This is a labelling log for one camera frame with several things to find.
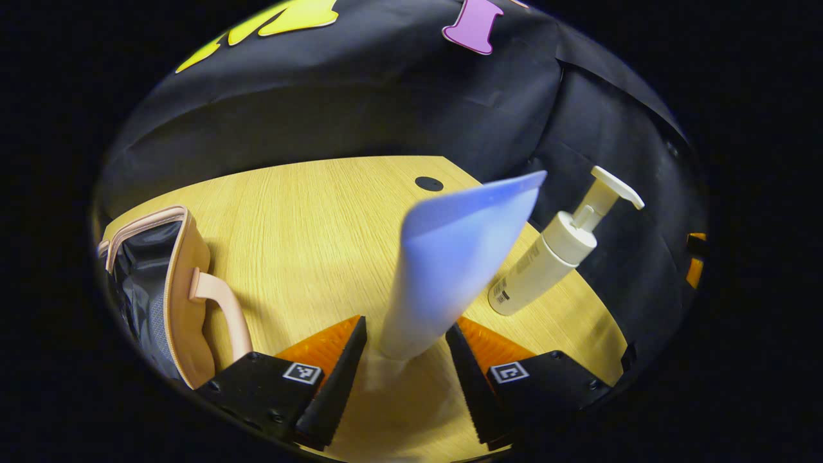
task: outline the wooden table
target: wooden table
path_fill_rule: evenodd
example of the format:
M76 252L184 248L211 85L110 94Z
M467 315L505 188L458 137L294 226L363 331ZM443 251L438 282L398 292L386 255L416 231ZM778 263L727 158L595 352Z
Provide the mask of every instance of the wooden table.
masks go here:
M415 184L434 177L444 189ZM551 181L551 173L546 181ZM183 204L212 250L210 273L243 306L254 349L274 355L350 316L366 316L369 343L334 442L344 461L455 461L488 453L477 441L449 348L441 339L404 364L380 356L376 340L398 258L400 226L416 202L477 186L443 157L359 157L246 171L190 185L136 206L104 239L136 217ZM497 277L538 232L523 228ZM577 272L513 316L486 300L464 316L531 349L567 352L614 385L626 342L611 314ZM219 370L230 363L226 323L207 307L204 333Z

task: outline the white pump bottle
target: white pump bottle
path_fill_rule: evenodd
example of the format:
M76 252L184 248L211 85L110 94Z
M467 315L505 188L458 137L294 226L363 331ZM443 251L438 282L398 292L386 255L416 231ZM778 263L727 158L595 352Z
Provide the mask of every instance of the white pump bottle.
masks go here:
M501 315L512 315L539 298L575 269L597 246L592 230L618 198L638 209L645 204L631 187L600 166L583 202L569 214L560 211L518 260L513 269L489 290L489 303Z

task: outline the black fabric backdrop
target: black fabric backdrop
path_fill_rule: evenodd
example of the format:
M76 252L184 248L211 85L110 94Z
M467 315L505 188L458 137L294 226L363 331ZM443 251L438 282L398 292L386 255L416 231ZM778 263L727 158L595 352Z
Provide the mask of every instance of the black fabric backdrop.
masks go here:
M636 352L609 398L619 394L694 296L686 236L711 235L699 158L665 103L616 56L542 12L501 7L491 57L443 40L460 2L347 0L335 4L334 27L244 40L170 74L107 151L93 211L100 228L221 175L422 154L480 182L545 169L530 219L542 230L577 207L602 166L646 203L640 213L617 203L578 267Z
M5 216L4 229L25 231L3 275L25 289L22 304L7 305L2 441L13 460L271 458L265 442L205 418L161 387L110 329L82 244L101 153L129 112L182 57L267 5L0 7L9 33L4 77L13 79L2 110L8 198L19 214ZM809 391L816 360L804 356L815 352L806 345L813 338L801 332L814 324L803 304L788 302L818 284L819 271L790 262L819 245L807 228L790 227L789 240L777 233L786 223L780 211L792 202L774 195L779 177L807 170L814 145L806 143L819 133L819 118L801 112L814 94L805 72L820 61L809 49L817 17L810 8L680 1L548 8L651 84L702 156L712 192L713 264L694 310L625 394L563 437L572 461L821 454ZM778 254L779 243L795 241L806 246ZM791 286L780 286L781 274L790 274Z

